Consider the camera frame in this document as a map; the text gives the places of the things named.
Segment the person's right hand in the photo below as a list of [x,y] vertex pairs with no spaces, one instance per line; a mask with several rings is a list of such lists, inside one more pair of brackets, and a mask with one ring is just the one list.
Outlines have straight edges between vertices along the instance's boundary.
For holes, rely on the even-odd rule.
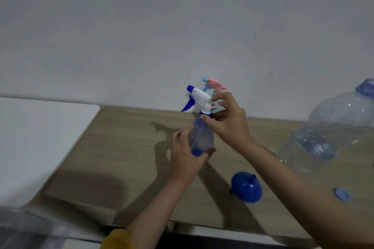
[[212,102],[218,103],[224,109],[216,114],[224,114],[225,131],[217,135],[230,147],[239,151],[246,145],[255,143],[250,135],[246,121],[246,112],[236,102],[230,92],[222,92],[211,98]]

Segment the large clear water jug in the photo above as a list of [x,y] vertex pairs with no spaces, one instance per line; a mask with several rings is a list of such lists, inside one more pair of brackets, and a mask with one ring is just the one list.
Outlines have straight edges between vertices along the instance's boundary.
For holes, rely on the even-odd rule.
[[359,139],[374,122],[374,79],[354,91],[331,97],[311,111],[306,123],[294,131],[276,158],[307,181],[320,175],[343,148]]

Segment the pink light-blue spray bottle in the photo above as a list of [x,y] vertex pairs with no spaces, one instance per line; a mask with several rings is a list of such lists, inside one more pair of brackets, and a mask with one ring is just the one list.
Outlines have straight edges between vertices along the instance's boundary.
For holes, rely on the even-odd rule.
[[222,83],[213,80],[212,78],[204,77],[203,81],[205,83],[202,91],[207,94],[210,94],[212,97],[218,93],[227,92],[228,88]]

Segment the person's right forearm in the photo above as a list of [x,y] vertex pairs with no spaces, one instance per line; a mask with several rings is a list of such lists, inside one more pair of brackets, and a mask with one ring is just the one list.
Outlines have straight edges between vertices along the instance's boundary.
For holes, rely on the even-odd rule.
[[374,230],[256,143],[245,138],[237,151],[246,158],[304,230],[322,249],[374,249]]

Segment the blue jug cap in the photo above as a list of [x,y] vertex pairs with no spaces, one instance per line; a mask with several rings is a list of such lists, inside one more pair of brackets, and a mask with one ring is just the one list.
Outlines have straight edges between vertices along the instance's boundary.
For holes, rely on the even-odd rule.
[[334,196],[341,201],[344,201],[344,202],[352,201],[352,197],[348,190],[345,190],[342,188],[334,188],[333,193],[334,193]]

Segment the white blue trigger spray head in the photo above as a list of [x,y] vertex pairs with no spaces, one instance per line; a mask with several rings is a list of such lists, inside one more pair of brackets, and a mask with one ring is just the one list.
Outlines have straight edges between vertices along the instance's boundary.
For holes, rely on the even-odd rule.
[[187,86],[186,90],[190,93],[189,100],[181,112],[198,105],[200,108],[199,115],[207,115],[212,118],[213,102],[211,101],[211,96],[192,85]]

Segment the clear blue spray bottle body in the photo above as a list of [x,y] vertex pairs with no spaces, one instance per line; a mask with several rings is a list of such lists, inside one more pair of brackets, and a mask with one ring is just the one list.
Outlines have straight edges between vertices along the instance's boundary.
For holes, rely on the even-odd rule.
[[189,147],[195,157],[214,148],[213,130],[199,116],[195,118],[189,134]]

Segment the white table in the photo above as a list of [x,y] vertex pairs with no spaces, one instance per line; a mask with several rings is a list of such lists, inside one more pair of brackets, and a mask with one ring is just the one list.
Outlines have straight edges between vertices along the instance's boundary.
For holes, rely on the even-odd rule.
[[99,112],[92,104],[0,97],[0,207],[33,200]]

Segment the person's left forearm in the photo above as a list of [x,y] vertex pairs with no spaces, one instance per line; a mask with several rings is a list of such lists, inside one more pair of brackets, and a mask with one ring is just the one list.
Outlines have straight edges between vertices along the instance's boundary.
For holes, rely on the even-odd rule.
[[156,197],[130,223],[127,231],[135,249],[155,249],[176,205],[198,172],[173,173]]

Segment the yellow sleeve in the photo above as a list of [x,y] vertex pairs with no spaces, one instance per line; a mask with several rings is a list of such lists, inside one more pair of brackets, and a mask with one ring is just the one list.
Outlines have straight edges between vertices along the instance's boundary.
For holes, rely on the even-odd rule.
[[102,241],[100,249],[136,249],[127,229],[117,228]]

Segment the blue plastic funnel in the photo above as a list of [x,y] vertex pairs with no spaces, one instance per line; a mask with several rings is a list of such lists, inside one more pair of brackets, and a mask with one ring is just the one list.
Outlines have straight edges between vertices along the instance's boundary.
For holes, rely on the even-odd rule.
[[245,203],[257,203],[260,201],[263,191],[256,175],[237,172],[231,178],[230,194]]

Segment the person's left hand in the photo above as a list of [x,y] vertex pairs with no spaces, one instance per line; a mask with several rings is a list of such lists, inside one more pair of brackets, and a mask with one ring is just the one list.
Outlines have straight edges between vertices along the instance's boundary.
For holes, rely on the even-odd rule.
[[189,147],[189,134],[193,127],[179,130],[173,134],[171,151],[172,177],[189,185],[198,175],[207,161],[202,161],[201,156],[192,155]]

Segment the clear plastic bag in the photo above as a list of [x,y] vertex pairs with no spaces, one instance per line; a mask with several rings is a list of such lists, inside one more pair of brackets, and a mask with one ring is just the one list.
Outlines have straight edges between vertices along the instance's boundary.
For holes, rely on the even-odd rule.
[[103,237],[100,225],[83,214],[0,206],[0,249],[62,249],[68,238]]

